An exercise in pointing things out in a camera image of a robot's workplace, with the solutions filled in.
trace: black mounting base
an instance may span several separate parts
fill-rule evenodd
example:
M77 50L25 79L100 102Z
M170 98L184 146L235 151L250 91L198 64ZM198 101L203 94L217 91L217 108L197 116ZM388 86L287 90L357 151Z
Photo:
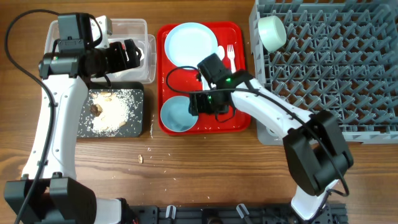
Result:
M209 210L218 214L224 224L244 224L234 207L178 207L175 220L166 218L166 208L156 206L130 207L143 224L208 224L203 223L203 216ZM265 207L248 207L250 220L253 224L298 224L299 218L293 213L289 204L269 205ZM326 204L321 213L311 224L347 224L345 204Z

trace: wood grain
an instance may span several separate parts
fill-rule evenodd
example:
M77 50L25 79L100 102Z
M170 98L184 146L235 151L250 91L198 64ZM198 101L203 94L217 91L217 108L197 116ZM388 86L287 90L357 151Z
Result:
M247 1L10 1L0 3L0 42L18 14L37 8L58 12L85 11L111 18L142 18L156 35L165 24L233 21L243 31L247 68L254 71L250 53ZM54 16L36 14L16 24L10 39L14 58L37 74L45 38ZM134 139L80 139L76 145L78 180L99 197L124 197L132 205L182 206L263 204L289 202L295 183L289 175L284 150L263 146L256 125L233 134L172 137L158 127L156 83L146 85L145 133ZM0 52L0 191L16 180L29 156L40 109L40 88L8 62ZM154 124L153 139L149 127ZM355 165L346 174L351 223L398 222L398 147L350 145ZM139 164L137 156L144 156ZM15 214L0 200L0 223Z

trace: gray dish rack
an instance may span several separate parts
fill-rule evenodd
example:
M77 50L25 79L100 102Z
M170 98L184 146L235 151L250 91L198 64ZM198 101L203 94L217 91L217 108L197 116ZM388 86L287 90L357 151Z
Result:
M256 78L295 106L330 110L347 141L398 144L398 1L337 2L256 0L249 17ZM273 53L258 32L266 16L278 16L287 31ZM258 122L257 136L282 144Z

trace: cup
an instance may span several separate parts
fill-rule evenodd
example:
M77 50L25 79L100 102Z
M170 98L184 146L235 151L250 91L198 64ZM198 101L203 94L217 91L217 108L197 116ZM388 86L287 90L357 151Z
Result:
M259 19L260 39L269 52L274 52L286 43L286 30L277 16Z
M181 133L194 127L198 116L192 116L189 113L189 102L189 97L175 96L163 104L160 119L167 129Z

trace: light blue plate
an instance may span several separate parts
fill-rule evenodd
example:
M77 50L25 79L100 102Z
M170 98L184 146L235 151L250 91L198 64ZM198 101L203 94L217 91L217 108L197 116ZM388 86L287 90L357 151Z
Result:
M188 22L172 29L166 37L164 50L177 67L197 67L207 56L217 53L216 35L203 24Z
M164 126L174 132L184 132L191 129L198 121L198 116L188 112L189 98L175 96L168 99L160 110L160 118Z

